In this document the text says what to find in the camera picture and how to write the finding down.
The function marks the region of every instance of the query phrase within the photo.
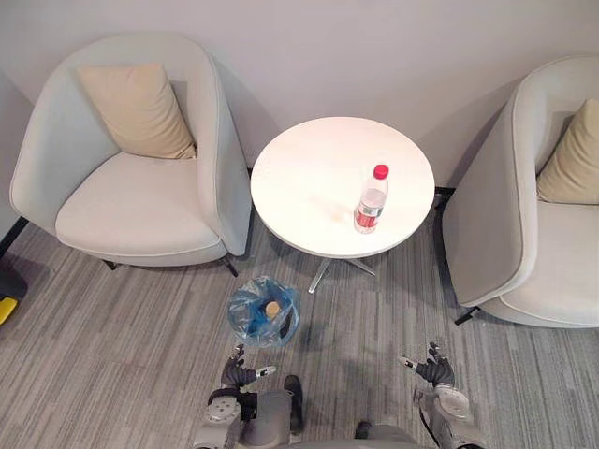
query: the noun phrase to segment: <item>metal table leg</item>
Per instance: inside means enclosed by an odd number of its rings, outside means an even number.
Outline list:
[[[316,272],[316,275],[312,279],[310,288],[308,288],[308,293],[310,293],[310,294],[314,293],[314,290],[316,290],[316,287],[320,283],[320,280],[325,275],[325,271],[327,271],[327,268],[329,267],[331,260],[332,259],[322,259],[322,262],[320,262],[320,267],[318,267],[318,271]],[[342,259],[342,260],[353,265],[354,267],[363,269],[368,274],[372,274],[373,276],[376,276],[376,272],[372,268],[370,268],[368,265],[364,264],[363,262],[359,261],[358,259]]]
[[[345,262],[348,262],[348,263],[352,264],[354,267],[358,267],[359,269],[363,269],[368,274],[372,274],[373,276],[376,276],[376,272],[372,268],[370,268],[368,265],[366,265],[365,263],[361,262],[358,259],[345,259]]]
[[[314,290],[320,283],[320,280],[324,276],[325,271],[327,271],[329,264],[330,264],[330,259],[322,259],[322,262],[320,262],[320,267],[318,267],[318,271],[316,272],[314,279],[312,279],[312,283],[310,284],[310,288],[308,289],[309,294],[314,293]]]

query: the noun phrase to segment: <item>gray carpet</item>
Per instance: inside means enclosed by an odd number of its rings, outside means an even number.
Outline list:
[[[399,425],[433,443],[411,403],[420,381],[398,354],[421,359],[438,341],[470,397],[489,448],[599,447],[599,331],[518,326],[484,313],[461,327],[443,288],[432,219],[394,250],[370,257],[375,279],[334,262],[316,294],[318,259],[254,220],[250,251],[189,268],[119,267],[28,225],[2,268],[30,292],[0,328],[0,447],[190,447],[235,343],[226,299],[268,274],[301,291],[301,324],[284,348],[248,351],[279,367],[256,388],[304,383],[304,440],[349,438],[360,419]]]

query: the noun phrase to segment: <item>bottle label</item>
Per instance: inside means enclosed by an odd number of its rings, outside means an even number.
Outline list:
[[[356,220],[356,223],[362,227],[375,227],[382,211],[383,208],[364,208],[364,211],[356,209],[354,212],[354,219]]]

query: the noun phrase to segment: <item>bottle cap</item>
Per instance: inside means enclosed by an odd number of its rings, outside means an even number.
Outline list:
[[[277,316],[279,311],[281,311],[281,306],[279,306],[277,301],[271,301],[266,305],[266,316],[268,316],[270,320]]]
[[[374,177],[378,180],[383,180],[389,174],[389,167],[381,164],[374,168]]]

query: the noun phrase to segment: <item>chair leg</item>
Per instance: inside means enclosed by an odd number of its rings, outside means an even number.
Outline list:
[[[236,278],[239,276],[239,273],[237,272],[237,270],[235,269],[235,267],[233,267],[233,264],[231,264],[231,261],[228,260],[228,257],[222,257],[221,259],[221,263],[228,268],[228,270],[231,272],[231,274],[233,276],[235,276]]]
[[[475,311],[480,311],[480,308],[479,307],[472,307],[464,315],[462,315],[460,318],[458,318],[456,321],[454,321],[454,323],[456,324],[456,326],[462,325],[465,322],[467,322],[468,320],[471,320],[472,319],[472,314]]]
[[[110,271],[114,271],[116,269],[116,264],[114,262],[110,262],[109,260],[104,259],[102,259],[102,262],[104,262],[106,266],[110,268]]]

